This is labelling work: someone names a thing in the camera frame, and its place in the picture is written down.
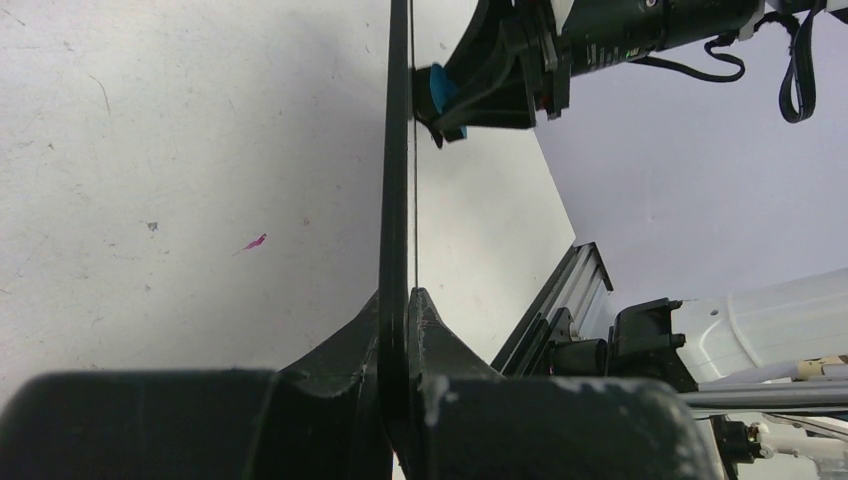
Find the black electrical cable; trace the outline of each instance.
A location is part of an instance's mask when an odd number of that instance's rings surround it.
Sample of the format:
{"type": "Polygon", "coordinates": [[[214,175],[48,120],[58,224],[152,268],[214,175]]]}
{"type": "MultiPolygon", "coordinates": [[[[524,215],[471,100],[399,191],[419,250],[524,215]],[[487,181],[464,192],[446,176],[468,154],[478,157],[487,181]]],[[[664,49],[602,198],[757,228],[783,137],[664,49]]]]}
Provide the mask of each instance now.
{"type": "Polygon", "coordinates": [[[817,0],[810,9],[804,23],[798,24],[798,19],[792,15],[767,13],[754,26],[754,31],[767,23],[779,23],[786,28],[791,37],[789,44],[789,67],[780,84],[778,104],[780,113],[789,123],[802,122],[813,115],[816,109],[816,75],[813,70],[813,18],[824,10],[825,0],[817,0]],[[798,99],[798,109],[792,102],[792,85],[795,85],[795,96],[798,99]]]}
{"type": "Polygon", "coordinates": [[[742,59],[734,57],[733,55],[727,53],[715,53],[713,52],[713,49],[716,47],[730,46],[730,44],[732,44],[734,40],[734,36],[721,35],[716,39],[710,40],[709,42],[704,44],[704,51],[707,52],[707,55],[713,57],[718,61],[730,63],[739,67],[739,71],[732,75],[713,75],[710,73],[704,73],[699,70],[695,70],[694,68],[689,67],[687,65],[683,65],[682,63],[677,63],[671,60],[666,60],[664,58],[657,57],[642,57],[633,60],[630,63],[645,65],[648,67],[664,68],[666,70],[682,73],[684,75],[688,75],[692,78],[703,80],[705,82],[731,83],[739,80],[740,78],[742,78],[743,75],[745,75],[745,62],[743,62],[742,59]]]}

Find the black plastic part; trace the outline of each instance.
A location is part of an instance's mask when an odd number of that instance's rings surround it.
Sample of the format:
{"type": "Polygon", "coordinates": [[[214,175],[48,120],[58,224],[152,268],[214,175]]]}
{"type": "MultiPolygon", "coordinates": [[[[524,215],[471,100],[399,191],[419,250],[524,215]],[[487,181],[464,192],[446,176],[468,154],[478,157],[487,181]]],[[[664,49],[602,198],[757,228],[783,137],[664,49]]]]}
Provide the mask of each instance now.
{"type": "Polygon", "coordinates": [[[2,477],[388,479],[376,308],[279,373],[37,378],[0,417],[2,477]]]}
{"type": "Polygon", "coordinates": [[[848,24],[848,8],[836,10],[835,12],[830,12],[830,14],[836,17],[840,22],[848,24]]]}
{"type": "Polygon", "coordinates": [[[406,478],[440,478],[433,476],[437,463],[431,456],[433,442],[427,438],[424,426],[427,402],[425,384],[438,376],[498,381],[501,375],[442,323],[430,294],[424,289],[413,289],[410,295],[408,335],[408,435],[403,442],[392,438],[392,447],[406,478]]]}
{"type": "Polygon", "coordinates": [[[816,4],[816,0],[766,0],[766,2],[776,12],[788,14],[805,12],[816,4]]]}
{"type": "Polygon", "coordinates": [[[607,266],[604,264],[604,256],[601,255],[601,249],[595,242],[587,243],[587,245],[591,245],[592,248],[598,252],[596,259],[598,260],[598,268],[601,269],[601,274],[603,275],[604,286],[607,288],[608,292],[613,292],[615,288],[612,285],[612,280],[609,278],[609,271],[607,270],[607,266]]]}
{"type": "Polygon", "coordinates": [[[576,0],[562,35],[581,75],[714,35],[736,32],[757,0],[576,0]]]}
{"type": "Polygon", "coordinates": [[[551,373],[561,377],[603,377],[607,342],[603,339],[559,343],[551,348],[551,373]]]}
{"type": "Polygon", "coordinates": [[[697,391],[698,384],[675,351],[686,343],[683,334],[671,331],[671,312],[680,306],[663,298],[622,310],[609,341],[608,375],[654,378],[681,393],[697,391]]]}
{"type": "MultiPolygon", "coordinates": [[[[577,254],[582,248],[592,250],[590,255],[597,261],[597,268],[602,275],[604,286],[607,291],[612,291],[612,283],[597,251],[597,245],[588,243],[579,247],[571,247],[545,282],[533,303],[530,304],[530,308],[518,322],[504,346],[495,356],[492,361],[492,367],[495,370],[509,376],[551,374],[552,350],[561,343],[570,341],[569,338],[556,338],[559,337],[556,332],[567,332],[573,318],[567,308],[556,308],[553,311],[547,311],[545,308],[560,295],[561,289],[565,285],[563,277],[571,274],[577,266],[577,254]]],[[[597,375],[603,376],[603,369],[597,375]]]]}
{"type": "Polygon", "coordinates": [[[391,1],[378,290],[379,388],[392,442],[407,442],[407,140],[411,120],[409,2],[391,1]]]}
{"type": "Polygon", "coordinates": [[[422,390],[426,478],[714,478],[686,407],[658,382],[434,377],[422,390]]]}
{"type": "Polygon", "coordinates": [[[734,422],[726,415],[716,415],[710,417],[710,425],[728,479],[736,480],[739,477],[737,465],[740,463],[750,465],[756,459],[764,458],[760,454],[760,445],[751,440],[748,426],[744,422],[734,422]]]}
{"type": "Polygon", "coordinates": [[[556,118],[568,107],[570,49],[557,37],[549,0],[483,0],[445,73],[458,87],[439,114],[429,67],[414,75],[415,118],[441,145],[463,138],[461,128],[527,129],[536,110],[556,118]]]}

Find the thin wire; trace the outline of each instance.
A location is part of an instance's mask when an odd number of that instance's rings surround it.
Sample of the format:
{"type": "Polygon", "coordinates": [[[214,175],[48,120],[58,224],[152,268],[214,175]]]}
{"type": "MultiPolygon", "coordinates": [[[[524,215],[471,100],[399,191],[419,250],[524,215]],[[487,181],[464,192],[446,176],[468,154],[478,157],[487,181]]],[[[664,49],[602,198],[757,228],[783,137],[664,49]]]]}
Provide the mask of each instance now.
{"type": "MultiPolygon", "coordinates": [[[[412,37],[412,41],[410,43],[409,55],[410,60],[412,61],[412,68],[416,68],[417,64],[415,63],[415,3],[413,0],[409,0],[409,34],[412,37]]],[[[413,109],[411,99],[409,100],[409,107],[413,109]]],[[[415,278],[415,288],[418,288],[418,122],[415,119],[412,119],[412,185],[413,185],[413,197],[412,197],[412,217],[413,217],[413,233],[412,233],[412,252],[415,257],[415,262],[413,265],[414,278],[415,278]]]]}
{"type": "Polygon", "coordinates": [[[682,73],[684,75],[690,76],[692,78],[702,80],[704,82],[710,83],[732,83],[745,75],[745,62],[743,62],[740,58],[734,57],[733,55],[727,53],[715,53],[713,52],[713,48],[716,47],[727,47],[733,43],[734,38],[728,35],[720,35],[715,40],[710,40],[706,44],[704,44],[704,51],[707,52],[707,55],[712,58],[724,62],[730,63],[732,65],[736,65],[739,67],[739,70],[731,75],[713,75],[710,73],[704,73],[699,70],[695,70],[694,68],[683,65],[682,63],[673,62],[671,60],[666,60],[664,58],[657,57],[642,57],[637,58],[636,60],[631,61],[630,63],[635,63],[636,65],[645,65],[647,67],[656,67],[663,68],[665,70],[671,70],[673,72],[682,73]]]}
{"type": "Polygon", "coordinates": [[[789,33],[789,67],[780,84],[778,96],[780,113],[789,123],[798,123],[810,118],[816,109],[816,75],[812,53],[813,18],[825,7],[824,0],[817,0],[804,23],[800,23],[793,15],[769,12],[754,26],[756,32],[765,24],[779,23],[789,33]],[[792,102],[793,86],[797,109],[792,102]]]}

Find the pink debris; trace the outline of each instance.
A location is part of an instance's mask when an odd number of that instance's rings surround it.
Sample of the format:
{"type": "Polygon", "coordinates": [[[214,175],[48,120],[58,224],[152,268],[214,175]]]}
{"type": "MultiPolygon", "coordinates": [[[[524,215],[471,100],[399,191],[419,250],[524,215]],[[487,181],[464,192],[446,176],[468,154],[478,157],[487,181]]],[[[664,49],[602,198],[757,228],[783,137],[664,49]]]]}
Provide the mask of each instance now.
{"type": "Polygon", "coordinates": [[[234,253],[233,256],[236,256],[237,254],[239,254],[239,253],[241,253],[245,250],[250,250],[251,248],[258,247],[259,245],[262,245],[262,242],[264,242],[265,238],[267,238],[267,237],[268,237],[268,235],[263,233],[262,235],[259,236],[259,238],[248,243],[246,247],[244,247],[241,250],[239,250],[238,252],[234,253]]]}

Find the blue plastic piece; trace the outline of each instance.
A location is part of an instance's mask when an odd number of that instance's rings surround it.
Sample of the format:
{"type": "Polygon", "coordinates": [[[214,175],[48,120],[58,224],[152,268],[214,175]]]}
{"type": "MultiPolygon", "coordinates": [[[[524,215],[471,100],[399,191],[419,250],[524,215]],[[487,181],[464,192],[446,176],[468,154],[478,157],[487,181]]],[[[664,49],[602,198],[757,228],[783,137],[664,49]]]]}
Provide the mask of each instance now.
{"type": "MultiPolygon", "coordinates": [[[[449,78],[445,69],[438,63],[434,63],[430,67],[430,95],[433,97],[433,105],[436,111],[441,115],[448,100],[455,97],[459,93],[459,87],[456,86],[449,78]]],[[[468,138],[465,127],[460,127],[462,138],[468,138]]]]}

